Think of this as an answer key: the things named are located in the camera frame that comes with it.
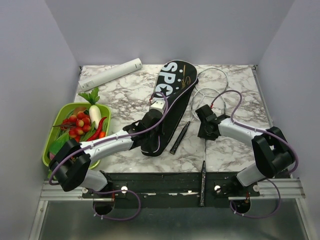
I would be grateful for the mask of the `black sport racket bag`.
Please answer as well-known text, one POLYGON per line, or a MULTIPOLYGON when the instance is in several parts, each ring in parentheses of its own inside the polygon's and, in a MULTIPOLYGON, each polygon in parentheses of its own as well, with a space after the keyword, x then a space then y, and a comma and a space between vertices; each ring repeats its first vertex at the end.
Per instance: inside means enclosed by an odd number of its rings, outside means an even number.
POLYGON ((168 101, 168 113, 154 135, 140 147, 143 155, 157 157, 162 154, 186 111, 197 83, 197 69, 187 61, 173 60, 161 68, 153 90, 153 98, 161 100, 163 97, 158 92, 163 93, 168 101))

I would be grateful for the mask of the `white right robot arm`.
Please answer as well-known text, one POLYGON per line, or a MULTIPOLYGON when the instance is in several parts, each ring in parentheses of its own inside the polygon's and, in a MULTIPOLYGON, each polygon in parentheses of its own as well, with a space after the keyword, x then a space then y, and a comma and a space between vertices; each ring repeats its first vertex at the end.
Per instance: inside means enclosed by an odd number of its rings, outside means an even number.
POLYGON ((229 183, 230 191, 236 196, 243 195, 248 186, 255 182, 273 178, 296 161, 277 127, 260 129, 240 126, 228 115, 217 116, 207 104, 195 112, 200 120, 199 138, 215 141, 223 136, 252 147, 255 163, 238 172, 229 183))

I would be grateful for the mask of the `white shuttlecock tube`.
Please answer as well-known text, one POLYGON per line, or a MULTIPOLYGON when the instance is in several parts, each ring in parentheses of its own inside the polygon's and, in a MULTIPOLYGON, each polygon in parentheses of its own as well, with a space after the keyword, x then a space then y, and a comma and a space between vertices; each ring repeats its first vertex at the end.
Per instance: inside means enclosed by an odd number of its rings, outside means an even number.
POLYGON ((123 64, 112 67, 101 73, 89 76, 83 80, 79 81, 79 86, 82 91, 88 91, 95 87, 106 84, 110 81, 133 73, 137 70, 142 69, 143 64, 139 58, 133 59, 131 61, 125 62, 123 64))

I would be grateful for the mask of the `black-handled badminton racket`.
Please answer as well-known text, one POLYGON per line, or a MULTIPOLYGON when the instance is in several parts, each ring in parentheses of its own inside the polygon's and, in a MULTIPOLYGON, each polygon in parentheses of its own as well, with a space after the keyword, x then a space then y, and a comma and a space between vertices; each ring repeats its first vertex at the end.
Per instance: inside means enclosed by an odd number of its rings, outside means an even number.
MULTIPOLYGON (((191 103, 190 103, 190 109, 191 109, 191 113, 192 113, 192 117, 190 118, 190 120, 196 119, 199 121, 199 117, 196 115, 196 110, 194 108, 194 102, 195 102, 196 96, 202 95, 196 108, 198 108, 200 106, 200 104, 203 102, 203 100, 206 97, 208 97, 208 98, 211 97, 210 95, 203 93, 202 90, 212 90, 216 93, 218 92, 216 89, 213 89, 213 88, 201 88, 201 89, 197 90, 195 92, 195 94, 193 95, 193 97, 191 99, 191 103)), ((207 170, 206 170, 206 140, 205 140, 204 141, 204 157, 203 157, 202 166, 201 166, 201 173, 200 173, 199 207, 201 207, 201 208, 205 207, 206 174, 207 174, 207 170)))
MULTIPOLYGON (((206 71, 208 71, 208 70, 217 70, 217 71, 222 72, 222 73, 224 74, 224 76, 225 76, 225 78, 226 78, 226 84, 225 84, 225 87, 224 87, 224 91, 227 90, 228 87, 229 87, 229 77, 228 77, 227 73, 226 73, 224 70, 220 69, 220 68, 217 68, 217 67, 209 67, 209 68, 206 68, 206 69, 200 71, 200 72, 197 74, 197 78, 199 78, 199 77, 201 76, 201 74, 203 74, 204 72, 206 72, 206 71)), ((187 123, 184 125, 184 127, 182 128, 182 130, 181 130, 181 132, 179 133, 176 141, 174 142, 172 148, 170 149, 169 153, 172 154, 172 155, 175 155, 175 154, 176 154, 176 152, 177 152, 177 150, 178 150, 178 147, 180 146, 180 144, 181 144, 184 136, 186 135, 186 133, 187 133, 187 131, 188 131, 188 128, 189 128, 189 126, 190 126, 193 118, 195 118, 195 119, 197 119, 197 120, 199 119, 199 118, 195 115, 195 112, 194 112, 194 110, 193 110, 193 103, 194 103, 194 99, 195 99, 196 95, 197 95, 197 94, 201 94, 201 95, 202 95, 201 100, 200 100, 200 102, 198 103, 198 106, 199 106, 200 103, 202 103, 202 101, 204 100, 204 98, 206 98, 206 97, 212 98, 212 96, 202 93, 202 90, 212 90, 212 91, 214 91, 214 92, 216 92, 216 93, 218 93, 218 94, 220 93, 218 90, 213 89, 213 88, 208 88, 208 87, 204 87, 204 88, 201 88, 201 89, 197 89, 197 87, 195 87, 195 89, 196 89, 196 92, 195 92, 195 94, 193 95, 193 97, 191 98, 191 103, 190 103, 191 117, 190 117, 190 119, 187 121, 187 123)))

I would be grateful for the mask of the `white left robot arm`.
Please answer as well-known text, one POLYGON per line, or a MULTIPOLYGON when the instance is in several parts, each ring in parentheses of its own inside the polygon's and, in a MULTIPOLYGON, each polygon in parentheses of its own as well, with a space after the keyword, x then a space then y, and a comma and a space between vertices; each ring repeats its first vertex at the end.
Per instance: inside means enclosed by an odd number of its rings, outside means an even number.
POLYGON ((56 178, 65 192, 74 190, 89 178, 89 167, 93 162, 141 147, 151 139, 153 129, 165 116, 165 113, 151 109, 141 120, 125 126, 113 135, 85 142, 68 140, 49 164, 51 177, 56 178))

